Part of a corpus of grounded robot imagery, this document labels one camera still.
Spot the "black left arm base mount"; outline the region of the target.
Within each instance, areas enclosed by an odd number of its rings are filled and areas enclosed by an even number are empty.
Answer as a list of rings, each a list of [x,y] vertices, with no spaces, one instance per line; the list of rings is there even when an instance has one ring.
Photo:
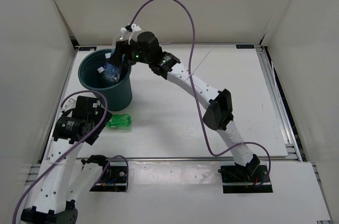
[[[110,164],[91,192],[126,192],[128,169],[126,165]]]

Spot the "green plastic soda bottle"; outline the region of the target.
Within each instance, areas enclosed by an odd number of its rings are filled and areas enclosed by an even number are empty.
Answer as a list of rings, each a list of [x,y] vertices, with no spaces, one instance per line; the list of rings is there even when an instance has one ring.
[[[132,118],[129,114],[113,114],[107,122],[106,127],[114,130],[129,130],[132,125]]]

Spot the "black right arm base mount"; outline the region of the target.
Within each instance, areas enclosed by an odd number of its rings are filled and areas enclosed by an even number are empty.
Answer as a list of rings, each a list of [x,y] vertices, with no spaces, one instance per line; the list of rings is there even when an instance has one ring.
[[[267,164],[260,164],[249,176],[235,165],[220,166],[223,194],[273,193]]]

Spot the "blue label white cap bottle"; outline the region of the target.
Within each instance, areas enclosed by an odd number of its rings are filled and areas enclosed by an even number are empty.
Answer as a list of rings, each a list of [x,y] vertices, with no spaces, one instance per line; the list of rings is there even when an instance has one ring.
[[[104,54],[105,56],[105,64],[103,66],[104,69],[106,69],[107,67],[110,67],[110,66],[115,66],[113,60],[111,59],[113,53],[111,52],[107,52]]]

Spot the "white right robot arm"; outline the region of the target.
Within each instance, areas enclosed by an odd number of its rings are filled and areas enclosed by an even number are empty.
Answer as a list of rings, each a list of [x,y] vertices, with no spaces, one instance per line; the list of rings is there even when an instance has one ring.
[[[202,127],[220,135],[234,158],[236,176],[251,181],[257,175],[260,161],[236,127],[230,91],[220,91],[191,74],[178,57],[161,48],[158,39],[149,31],[139,34],[136,40],[118,40],[113,44],[108,65],[117,69],[138,62],[147,64],[153,73],[195,98],[197,108],[205,109],[204,114],[198,114]]]

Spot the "clear unlabelled plastic bottle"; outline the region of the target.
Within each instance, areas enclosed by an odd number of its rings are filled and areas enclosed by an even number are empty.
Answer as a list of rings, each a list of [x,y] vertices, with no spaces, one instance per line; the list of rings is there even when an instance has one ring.
[[[99,81],[100,81],[101,87],[102,88],[109,87],[110,84],[109,84],[109,82],[105,78],[105,69],[104,69],[104,67],[99,67],[97,69],[97,72],[99,74]]]

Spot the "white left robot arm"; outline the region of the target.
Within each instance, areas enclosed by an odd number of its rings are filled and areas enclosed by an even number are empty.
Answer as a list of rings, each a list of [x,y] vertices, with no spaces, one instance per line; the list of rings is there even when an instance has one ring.
[[[76,158],[84,143],[92,145],[111,118],[104,97],[78,96],[75,106],[63,110],[52,133],[49,166],[38,178],[40,192],[31,207],[23,209],[25,223],[76,223],[76,201],[97,180],[107,181],[111,169],[106,157],[98,155],[85,162],[84,169],[71,182]]]

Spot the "small blue label water bottle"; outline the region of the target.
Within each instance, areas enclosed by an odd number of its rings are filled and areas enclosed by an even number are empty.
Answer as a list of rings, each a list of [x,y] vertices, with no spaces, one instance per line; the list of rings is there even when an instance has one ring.
[[[109,63],[109,59],[114,54],[114,51],[116,49],[116,42],[122,41],[124,39],[124,35],[116,35],[112,40],[112,50],[105,54],[106,63],[104,65],[104,78],[109,83],[117,83],[120,79],[121,73],[122,73],[122,65],[112,65]]]

